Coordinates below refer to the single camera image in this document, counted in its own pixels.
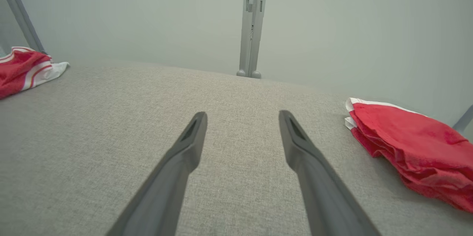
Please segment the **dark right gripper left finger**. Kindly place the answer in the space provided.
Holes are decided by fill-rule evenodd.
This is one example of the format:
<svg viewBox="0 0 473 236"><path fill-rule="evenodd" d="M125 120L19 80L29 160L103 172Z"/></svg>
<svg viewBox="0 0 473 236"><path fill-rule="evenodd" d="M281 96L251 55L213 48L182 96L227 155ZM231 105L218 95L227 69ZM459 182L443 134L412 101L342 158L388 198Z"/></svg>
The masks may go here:
<svg viewBox="0 0 473 236"><path fill-rule="evenodd" d="M207 114L199 112L164 154L108 231L109 236L174 236L189 175L201 160Z"/></svg>

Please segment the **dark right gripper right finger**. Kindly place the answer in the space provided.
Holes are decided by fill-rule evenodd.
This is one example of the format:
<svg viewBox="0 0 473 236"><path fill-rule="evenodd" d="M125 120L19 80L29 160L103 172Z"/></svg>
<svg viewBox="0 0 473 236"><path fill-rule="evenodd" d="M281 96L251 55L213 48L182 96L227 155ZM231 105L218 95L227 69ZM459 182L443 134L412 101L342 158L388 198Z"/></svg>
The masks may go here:
<svg viewBox="0 0 473 236"><path fill-rule="evenodd" d="M378 236L380 232L287 110L279 128L288 166L297 174L313 236Z"/></svg>

